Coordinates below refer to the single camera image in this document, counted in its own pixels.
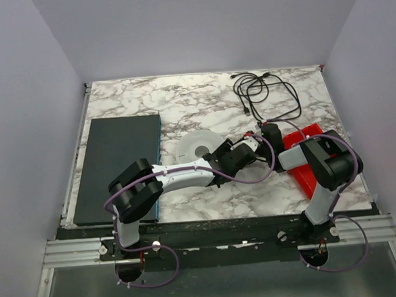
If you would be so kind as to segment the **grey cable spool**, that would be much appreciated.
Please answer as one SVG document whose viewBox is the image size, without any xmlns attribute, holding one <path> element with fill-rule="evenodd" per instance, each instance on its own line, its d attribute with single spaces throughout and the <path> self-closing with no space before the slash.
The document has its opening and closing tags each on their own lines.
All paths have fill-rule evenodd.
<svg viewBox="0 0 396 297">
<path fill-rule="evenodd" d="M 213 153 L 222 143 L 223 137 L 210 130 L 195 130 L 183 136 L 176 147 L 177 163 L 193 162 L 207 153 Z"/>
</svg>

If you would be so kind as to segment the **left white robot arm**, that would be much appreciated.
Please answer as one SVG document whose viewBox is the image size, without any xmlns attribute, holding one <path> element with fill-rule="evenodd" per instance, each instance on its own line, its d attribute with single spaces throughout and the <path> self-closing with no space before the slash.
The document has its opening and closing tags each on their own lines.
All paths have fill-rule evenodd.
<svg viewBox="0 0 396 297">
<path fill-rule="evenodd" d="M 190 163 L 152 165 L 138 159 L 109 183 L 115 215 L 116 236 L 128 248 L 139 241 L 140 220 L 155 206 L 162 194 L 207 186 L 222 186 L 239 171 L 256 160 L 258 141 L 242 138 L 233 143 L 225 140 L 213 153 Z"/>
</svg>

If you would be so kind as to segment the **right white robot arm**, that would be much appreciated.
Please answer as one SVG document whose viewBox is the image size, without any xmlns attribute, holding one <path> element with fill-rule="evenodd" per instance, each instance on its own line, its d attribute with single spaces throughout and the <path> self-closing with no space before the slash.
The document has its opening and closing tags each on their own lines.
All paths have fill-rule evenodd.
<svg viewBox="0 0 396 297">
<path fill-rule="evenodd" d="M 359 155 L 337 132 L 324 132 L 317 124 L 286 137 L 275 123 L 264 122 L 259 128 L 273 147 L 273 152 L 259 148 L 260 156 L 278 173 L 302 170 L 297 179 L 306 192 L 313 192 L 300 215 L 299 233 L 312 235 L 329 228 L 339 195 L 363 170 Z"/>
</svg>

